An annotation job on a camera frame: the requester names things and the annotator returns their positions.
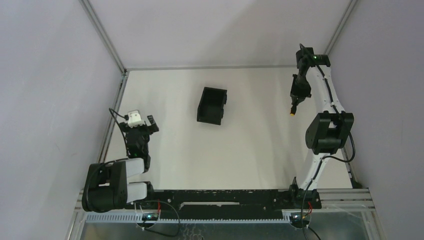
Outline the black yellow screwdriver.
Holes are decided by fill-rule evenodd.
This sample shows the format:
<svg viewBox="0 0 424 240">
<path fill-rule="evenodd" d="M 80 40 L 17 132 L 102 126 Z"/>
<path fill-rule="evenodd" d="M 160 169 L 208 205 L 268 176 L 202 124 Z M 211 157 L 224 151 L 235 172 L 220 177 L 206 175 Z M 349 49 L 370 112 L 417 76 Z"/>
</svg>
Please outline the black yellow screwdriver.
<svg viewBox="0 0 424 240">
<path fill-rule="evenodd" d="M 296 112 L 297 112 L 297 105 L 294 104 L 290 108 L 290 115 L 295 116 Z"/>
</svg>

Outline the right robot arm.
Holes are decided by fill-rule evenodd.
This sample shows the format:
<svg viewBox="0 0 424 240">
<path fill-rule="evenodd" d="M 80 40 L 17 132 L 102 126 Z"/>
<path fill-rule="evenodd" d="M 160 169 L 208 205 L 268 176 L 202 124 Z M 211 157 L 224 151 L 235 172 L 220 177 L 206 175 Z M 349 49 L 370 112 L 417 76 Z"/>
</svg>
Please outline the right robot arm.
<svg viewBox="0 0 424 240">
<path fill-rule="evenodd" d="M 335 154 L 352 139 L 351 129 L 355 117 L 342 106 L 332 81 L 330 59 L 315 54 L 313 48 L 300 45 L 296 52 L 297 74 L 293 75 L 290 89 L 293 116 L 306 99 L 315 99 L 317 110 L 305 131 L 308 154 L 300 173 L 294 178 L 289 203 L 302 208 L 317 188 L 319 177 L 328 160 L 340 160 Z"/>
</svg>

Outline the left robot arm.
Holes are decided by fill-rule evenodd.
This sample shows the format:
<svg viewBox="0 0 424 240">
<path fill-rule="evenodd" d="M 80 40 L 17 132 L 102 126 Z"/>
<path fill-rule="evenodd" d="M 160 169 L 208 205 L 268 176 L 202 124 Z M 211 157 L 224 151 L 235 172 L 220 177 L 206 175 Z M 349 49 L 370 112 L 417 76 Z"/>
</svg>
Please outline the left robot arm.
<svg viewBox="0 0 424 240">
<path fill-rule="evenodd" d="M 86 212 L 105 213 L 119 210 L 137 201 L 149 209 L 157 196 L 149 181 L 131 182 L 130 178 L 145 174 L 151 165 L 150 136 L 159 131 L 152 115 L 144 121 L 137 111 L 128 114 L 128 120 L 119 124 L 125 139 L 127 157 L 89 166 L 81 204 Z"/>
</svg>

